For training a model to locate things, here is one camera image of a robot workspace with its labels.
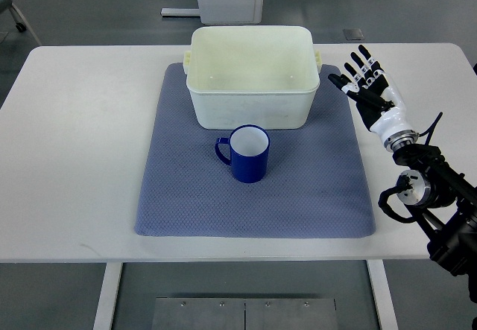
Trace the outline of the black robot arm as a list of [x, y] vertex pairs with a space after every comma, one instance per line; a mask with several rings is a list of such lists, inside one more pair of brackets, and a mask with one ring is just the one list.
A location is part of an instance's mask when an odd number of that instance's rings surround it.
[[468, 275], [476, 302], [476, 187], [429, 144], [441, 117], [423, 133], [423, 144], [404, 134], [391, 145], [394, 162], [407, 169], [380, 194], [378, 205], [400, 223], [417, 223], [429, 238], [429, 258], [453, 276]]

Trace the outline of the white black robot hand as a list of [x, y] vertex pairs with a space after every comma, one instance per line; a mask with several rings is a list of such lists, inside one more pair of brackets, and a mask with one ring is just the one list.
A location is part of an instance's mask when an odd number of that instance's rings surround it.
[[419, 133], [407, 121], [405, 103], [392, 78], [365, 46], [350, 56], [354, 64], [344, 64], [347, 73], [330, 74], [328, 79], [355, 102], [365, 127], [386, 150], [416, 143]]

